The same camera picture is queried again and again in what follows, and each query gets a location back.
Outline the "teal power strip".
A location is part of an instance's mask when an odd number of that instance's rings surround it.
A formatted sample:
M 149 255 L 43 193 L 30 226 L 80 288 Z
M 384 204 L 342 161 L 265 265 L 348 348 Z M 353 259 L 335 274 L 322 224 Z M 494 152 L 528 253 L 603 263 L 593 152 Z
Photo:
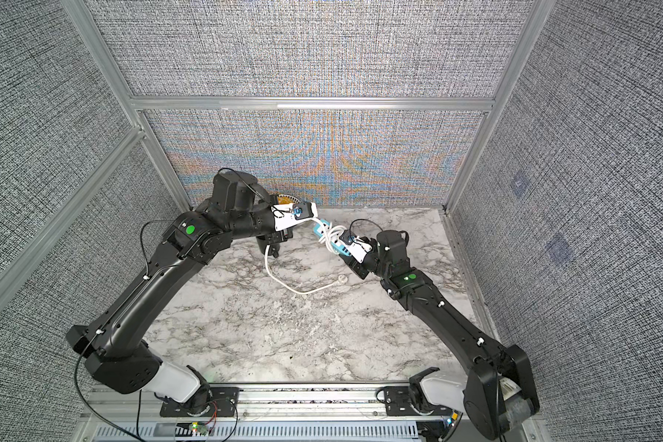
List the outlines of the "teal power strip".
M 313 231 L 319 239 L 319 243 L 323 244 L 326 249 L 336 255 L 350 256 L 346 244 L 341 240 L 342 234 L 347 230 L 346 226 L 335 225 L 324 219 L 313 219 L 315 226 Z

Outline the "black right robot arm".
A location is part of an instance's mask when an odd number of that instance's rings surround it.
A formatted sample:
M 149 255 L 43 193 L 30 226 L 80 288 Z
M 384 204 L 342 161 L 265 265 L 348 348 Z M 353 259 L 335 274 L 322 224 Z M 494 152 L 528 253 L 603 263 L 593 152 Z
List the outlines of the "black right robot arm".
M 489 440 L 502 438 L 540 410 L 532 366 L 518 346 L 506 347 L 470 322 L 407 254 L 405 231 L 382 230 L 377 237 L 341 236 L 343 260 L 361 279 L 375 274 L 387 295 L 412 313 L 460 362 L 467 379 L 455 382 L 438 368 L 409 379 L 410 405 L 418 414 L 445 408 L 465 414 Z

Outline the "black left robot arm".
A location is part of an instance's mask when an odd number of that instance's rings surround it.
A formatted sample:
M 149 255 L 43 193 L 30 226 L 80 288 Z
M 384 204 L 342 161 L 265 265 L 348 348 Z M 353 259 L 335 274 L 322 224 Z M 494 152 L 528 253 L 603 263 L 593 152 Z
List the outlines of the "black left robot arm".
M 145 390 L 177 403 L 189 414 L 204 413 L 210 387 L 191 366 L 170 363 L 144 336 L 161 311 L 215 256 L 236 239 L 276 234 L 278 197 L 256 177 L 221 169 L 209 198 L 175 218 L 144 269 L 99 318 L 75 325 L 66 340 L 98 383 L 121 394 Z

